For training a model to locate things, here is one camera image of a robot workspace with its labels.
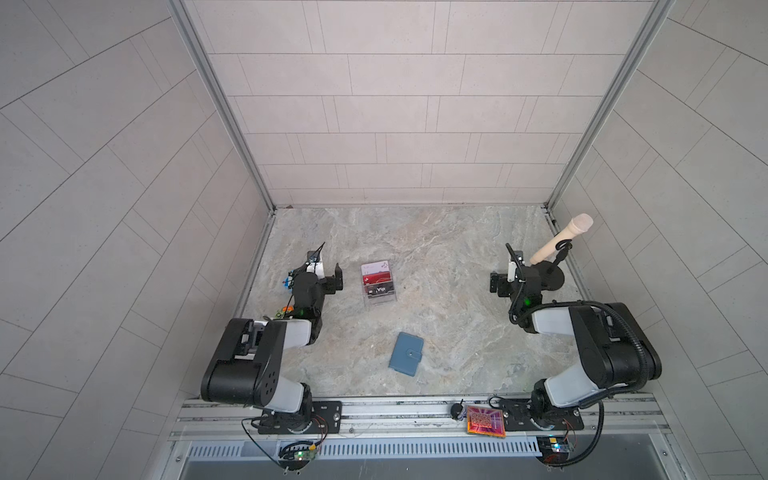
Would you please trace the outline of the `blue card holder wallet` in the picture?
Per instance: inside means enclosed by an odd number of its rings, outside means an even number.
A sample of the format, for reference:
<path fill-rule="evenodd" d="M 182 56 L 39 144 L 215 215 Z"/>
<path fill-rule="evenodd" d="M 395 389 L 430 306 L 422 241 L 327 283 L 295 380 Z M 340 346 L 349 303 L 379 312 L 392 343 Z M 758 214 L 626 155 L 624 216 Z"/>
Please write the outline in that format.
<path fill-rule="evenodd" d="M 400 332 L 397 336 L 388 367 L 398 373 L 414 377 L 422 360 L 424 340 Z"/>

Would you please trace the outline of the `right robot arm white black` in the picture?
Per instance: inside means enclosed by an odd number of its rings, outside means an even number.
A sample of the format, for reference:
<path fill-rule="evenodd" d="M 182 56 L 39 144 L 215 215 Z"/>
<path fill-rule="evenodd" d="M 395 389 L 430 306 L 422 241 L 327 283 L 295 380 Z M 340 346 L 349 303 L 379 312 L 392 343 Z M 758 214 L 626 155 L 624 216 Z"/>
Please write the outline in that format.
<path fill-rule="evenodd" d="M 506 274 L 489 276 L 489 291 L 510 300 L 512 324 L 529 334 L 571 337 L 578 352 L 572 366 L 537 381 L 528 400 L 489 402 L 502 412 L 508 432 L 581 429 L 582 409 L 615 394 L 638 391 L 662 374 L 660 356 L 625 304 L 543 301 L 545 291 L 564 284 L 562 269 L 548 261 L 534 266 L 512 263 Z"/>

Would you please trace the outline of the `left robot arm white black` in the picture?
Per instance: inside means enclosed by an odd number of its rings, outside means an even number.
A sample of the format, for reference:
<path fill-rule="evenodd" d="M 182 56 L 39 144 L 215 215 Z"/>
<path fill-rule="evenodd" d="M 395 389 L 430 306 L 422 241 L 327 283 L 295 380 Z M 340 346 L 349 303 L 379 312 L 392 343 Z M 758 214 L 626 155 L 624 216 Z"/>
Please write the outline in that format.
<path fill-rule="evenodd" d="M 261 434 L 303 433 L 315 418 L 311 388 L 282 376 L 285 351 L 314 344 L 322 329 L 325 297 L 344 287 L 343 270 L 320 278 L 310 264 L 289 276 L 292 297 L 285 317 L 233 318 L 203 374 L 200 396 L 207 402 L 256 407 Z"/>

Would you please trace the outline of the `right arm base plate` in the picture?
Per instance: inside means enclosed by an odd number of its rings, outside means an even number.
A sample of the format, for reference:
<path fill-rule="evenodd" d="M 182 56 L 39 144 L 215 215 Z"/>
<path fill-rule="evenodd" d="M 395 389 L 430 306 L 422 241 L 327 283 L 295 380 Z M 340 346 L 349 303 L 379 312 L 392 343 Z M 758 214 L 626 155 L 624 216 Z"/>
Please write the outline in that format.
<path fill-rule="evenodd" d="M 578 408 L 558 408 L 532 399 L 493 396 L 489 406 L 502 412 L 506 432 L 584 429 Z"/>

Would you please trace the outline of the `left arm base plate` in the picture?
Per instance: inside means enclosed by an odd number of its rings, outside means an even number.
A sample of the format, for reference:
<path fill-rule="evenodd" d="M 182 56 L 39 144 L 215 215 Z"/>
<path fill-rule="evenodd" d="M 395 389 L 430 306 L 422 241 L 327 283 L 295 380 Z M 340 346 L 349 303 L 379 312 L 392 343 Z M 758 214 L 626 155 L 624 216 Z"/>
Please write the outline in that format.
<path fill-rule="evenodd" d="M 337 434 L 343 403 L 341 401 L 312 401 L 303 404 L 296 413 L 267 410 L 256 423 L 260 435 L 320 435 Z"/>

